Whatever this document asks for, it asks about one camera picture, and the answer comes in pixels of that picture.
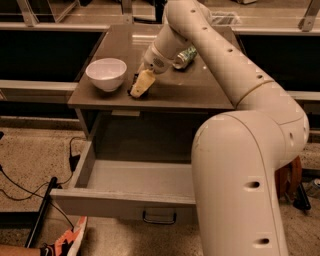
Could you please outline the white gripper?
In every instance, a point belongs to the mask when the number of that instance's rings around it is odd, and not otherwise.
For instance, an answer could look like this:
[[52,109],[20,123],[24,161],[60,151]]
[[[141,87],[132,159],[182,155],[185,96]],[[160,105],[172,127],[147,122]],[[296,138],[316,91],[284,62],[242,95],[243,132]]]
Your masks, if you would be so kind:
[[130,95],[140,98],[155,82],[155,75],[162,74],[171,66],[174,51],[170,47],[160,47],[152,43],[146,50],[142,63],[138,69],[140,72],[130,90]]

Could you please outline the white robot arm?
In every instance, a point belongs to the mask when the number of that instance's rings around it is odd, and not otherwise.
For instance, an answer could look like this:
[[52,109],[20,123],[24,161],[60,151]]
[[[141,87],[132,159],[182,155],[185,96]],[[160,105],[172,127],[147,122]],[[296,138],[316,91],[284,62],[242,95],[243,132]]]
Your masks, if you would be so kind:
[[205,121],[191,165],[204,256],[289,256],[275,173],[305,147],[309,122],[299,104],[222,37],[198,0],[168,0],[164,25],[144,56],[165,72],[189,45],[233,105]]

